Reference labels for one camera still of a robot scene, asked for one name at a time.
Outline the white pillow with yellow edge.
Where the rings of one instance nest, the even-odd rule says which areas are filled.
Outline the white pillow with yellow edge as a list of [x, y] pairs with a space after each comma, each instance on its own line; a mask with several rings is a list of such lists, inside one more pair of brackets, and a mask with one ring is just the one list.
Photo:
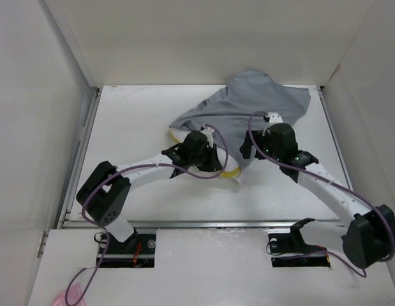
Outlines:
[[[191, 130], [188, 129], [183, 130], [174, 127], [169, 128], [170, 137], [176, 143], [183, 142], [190, 133]], [[212, 135], [215, 139], [220, 141], [220, 144], [216, 145], [217, 157], [220, 165], [225, 166], [225, 169], [219, 176], [219, 179], [224, 180], [226, 187], [236, 193], [241, 189], [241, 167], [230, 153], [228, 153], [228, 159], [226, 159], [226, 150], [224, 148], [224, 144], [222, 144], [222, 141], [220, 140], [220, 137], [214, 131], [212, 132]]]

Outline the grey pillowcase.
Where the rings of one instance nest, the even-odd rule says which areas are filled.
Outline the grey pillowcase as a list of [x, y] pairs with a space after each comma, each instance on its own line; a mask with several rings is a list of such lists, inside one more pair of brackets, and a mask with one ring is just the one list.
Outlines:
[[308, 111], [309, 90], [286, 87], [261, 71], [243, 71], [230, 77], [227, 85], [176, 118], [169, 128], [199, 130], [210, 124], [224, 137], [241, 169], [250, 165], [239, 149], [244, 142], [251, 114], [279, 113], [284, 123], [295, 124]]

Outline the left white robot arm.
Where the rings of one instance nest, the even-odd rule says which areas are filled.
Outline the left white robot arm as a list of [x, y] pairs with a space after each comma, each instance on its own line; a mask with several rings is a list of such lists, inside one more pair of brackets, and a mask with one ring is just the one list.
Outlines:
[[192, 167], [207, 172], [209, 179], [219, 177], [228, 163], [228, 149], [219, 148], [214, 143], [212, 135], [215, 131], [212, 126], [191, 131], [182, 142], [126, 168], [116, 167], [108, 161], [101, 162], [76, 195], [82, 207], [82, 217], [114, 237], [114, 245], [119, 251], [132, 251], [138, 233], [121, 213], [130, 191], [158, 180], [188, 174]]

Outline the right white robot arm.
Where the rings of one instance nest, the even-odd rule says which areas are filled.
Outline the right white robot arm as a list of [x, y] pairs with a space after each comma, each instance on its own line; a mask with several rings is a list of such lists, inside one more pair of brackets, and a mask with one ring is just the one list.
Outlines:
[[266, 159], [278, 165], [282, 173], [314, 194], [343, 224], [335, 228], [305, 218], [290, 228], [291, 248], [303, 251], [310, 245], [321, 245], [342, 252], [360, 269], [394, 257], [394, 212], [387, 205], [373, 205], [337, 183], [314, 155], [298, 148], [289, 124], [273, 124], [264, 131], [247, 130], [240, 151], [245, 159]]

